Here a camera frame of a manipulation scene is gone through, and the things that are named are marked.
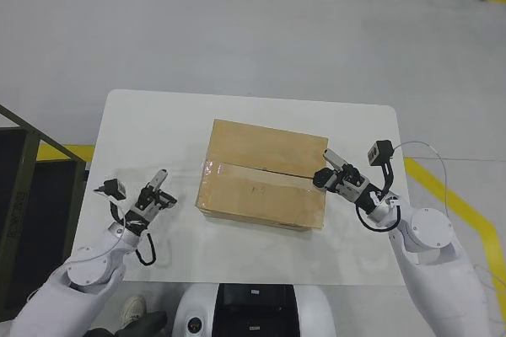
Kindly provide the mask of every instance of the concrete floor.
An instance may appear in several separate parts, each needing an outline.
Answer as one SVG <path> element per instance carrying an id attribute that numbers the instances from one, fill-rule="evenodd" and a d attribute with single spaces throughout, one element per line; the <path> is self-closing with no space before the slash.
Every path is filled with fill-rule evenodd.
<path id="1" fill-rule="evenodd" d="M 506 5 L 0 1 L 2 104 L 59 142 L 94 144 L 114 88 L 391 105 L 402 141 L 429 142 L 450 158 L 449 187 L 495 224 L 506 258 Z M 434 157 L 423 147 L 404 154 Z M 419 163 L 442 177 L 437 160 Z M 442 207 L 408 184 L 414 206 Z M 452 221 L 473 263 L 486 266 L 476 232 Z M 123 284 L 94 324 L 115 329 L 121 303 L 136 292 L 172 317 L 185 287 Z M 432 335 L 405 288 L 324 289 L 340 336 Z"/>

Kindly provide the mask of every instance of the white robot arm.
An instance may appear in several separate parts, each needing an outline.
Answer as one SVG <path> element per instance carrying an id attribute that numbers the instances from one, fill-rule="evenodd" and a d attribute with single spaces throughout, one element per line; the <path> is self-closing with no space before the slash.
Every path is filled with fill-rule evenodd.
<path id="1" fill-rule="evenodd" d="M 155 261 L 152 251 L 153 260 L 144 262 L 137 246 L 141 232 L 159 212 L 176 203 L 175 198 L 159 189 L 166 177 L 165 170 L 158 171 L 143 188 L 125 219 L 118 217 L 117 207 L 111 203 L 111 213 L 116 221 L 95 245 L 82 247 L 52 273 L 13 321 L 11 337 L 82 336 L 123 280 L 126 271 L 124 255 L 135 251 L 144 265 Z M 114 186 L 114 190 L 105 190 L 109 186 Z M 102 186 L 100 191 L 118 200 L 125 198 L 125 190 L 117 180 L 105 182 L 105 187 Z M 148 239 L 153 250 L 152 239 L 149 236 Z"/>
<path id="2" fill-rule="evenodd" d="M 390 141 L 378 141 L 368 153 L 369 163 L 383 169 L 382 190 L 330 149 L 324 157 L 334 169 L 317 172 L 314 184 L 354 203 L 368 229 L 388 233 L 411 299 L 435 335 L 491 337 L 485 294 L 448 217 L 431 208 L 413 208 L 389 191 L 393 152 Z M 360 210 L 376 228 L 363 221 Z M 435 261 L 414 262 L 413 253 L 433 249 L 439 250 Z"/>

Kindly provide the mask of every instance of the shoe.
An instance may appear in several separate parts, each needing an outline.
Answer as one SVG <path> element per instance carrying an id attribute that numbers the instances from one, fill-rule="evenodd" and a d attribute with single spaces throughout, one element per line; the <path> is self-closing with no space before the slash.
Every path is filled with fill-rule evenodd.
<path id="1" fill-rule="evenodd" d="M 129 297 L 121 310 L 121 328 L 124 329 L 129 323 L 139 320 L 146 315 L 146 300 L 137 295 Z"/>

